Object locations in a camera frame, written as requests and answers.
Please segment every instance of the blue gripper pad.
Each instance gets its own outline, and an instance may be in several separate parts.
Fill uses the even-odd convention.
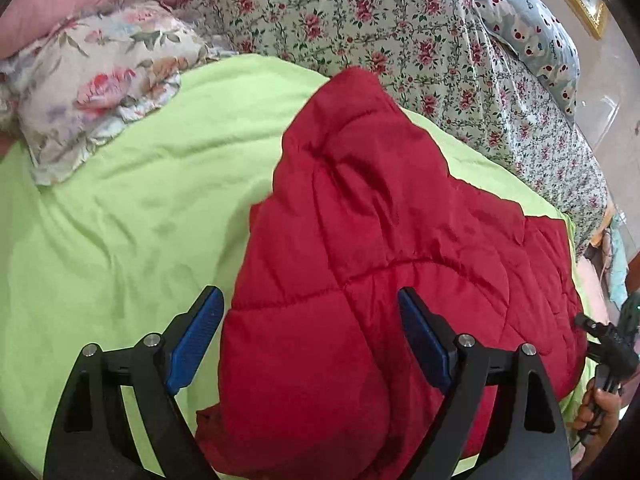
[[[427,382],[446,395],[453,381],[449,355],[438,341],[420,307],[404,291],[398,292],[402,329]]]
[[[193,381],[224,312],[225,299],[222,292],[214,288],[171,355],[166,389],[172,396]]]

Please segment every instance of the human hand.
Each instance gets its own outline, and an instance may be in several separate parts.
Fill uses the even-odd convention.
[[[620,421],[620,396],[618,394],[604,392],[603,390],[594,390],[593,382],[594,379],[587,384],[587,392],[582,398],[582,405],[578,409],[578,414],[575,417],[572,427],[575,431],[583,430],[587,426],[587,423],[593,420],[594,414],[589,407],[591,399],[595,400],[595,403],[601,407],[604,413],[598,433],[593,435],[589,443],[584,446],[584,457],[576,466],[576,469],[580,472],[587,469],[591,463],[593,463],[611,438],[611,435],[613,435],[613,432],[616,431]]]

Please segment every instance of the lime green sheet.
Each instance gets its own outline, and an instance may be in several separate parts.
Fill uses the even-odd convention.
[[[0,164],[0,431],[33,470],[42,471],[49,425],[83,345],[121,348],[161,331],[209,283],[229,304],[250,205],[270,192],[280,136],[325,80],[278,59],[231,58],[185,74],[165,108],[63,184],[36,188],[21,146]],[[454,176],[572,229],[506,170],[408,116],[436,140]],[[218,343],[178,395],[192,428],[195,411],[218,400]],[[564,403],[569,417],[576,399]],[[157,468],[135,415],[142,455]]]

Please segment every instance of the silver screw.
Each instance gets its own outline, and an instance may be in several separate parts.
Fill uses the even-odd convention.
[[[476,338],[469,334],[460,334],[458,336],[458,342],[466,348],[471,348],[476,344]]]
[[[522,345],[521,348],[526,355],[535,355],[538,352],[536,350],[536,347],[533,346],[531,343],[524,343],[524,345]]]
[[[93,343],[89,343],[87,346],[85,346],[82,349],[82,355],[85,356],[85,357],[91,357],[97,351],[98,351],[98,345],[95,345]]]
[[[145,344],[145,346],[156,346],[158,343],[160,342],[160,334],[148,334],[143,343]]]

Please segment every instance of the red puffer jacket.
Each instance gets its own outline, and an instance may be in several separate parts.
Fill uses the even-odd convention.
[[[396,293],[482,344],[532,342],[558,399],[586,352],[564,222],[450,176],[376,78],[324,85],[283,138],[273,195],[226,317],[220,403],[196,439],[218,471],[269,480],[392,480],[442,401],[404,338]],[[486,389],[466,453],[481,447]]]

